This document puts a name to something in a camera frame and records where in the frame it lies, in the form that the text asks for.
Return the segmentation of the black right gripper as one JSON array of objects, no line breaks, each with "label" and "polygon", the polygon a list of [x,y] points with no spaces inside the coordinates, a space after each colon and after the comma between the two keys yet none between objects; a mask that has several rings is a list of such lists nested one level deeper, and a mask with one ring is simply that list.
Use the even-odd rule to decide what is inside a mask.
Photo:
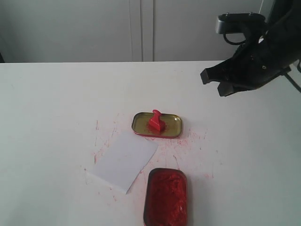
[{"label": "black right gripper", "polygon": [[288,75],[290,64],[301,59],[301,24],[281,21],[272,26],[261,42],[246,44],[231,60],[205,68],[202,83],[219,82],[219,96],[258,89],[280,75],[300,91],[301,87]]}]

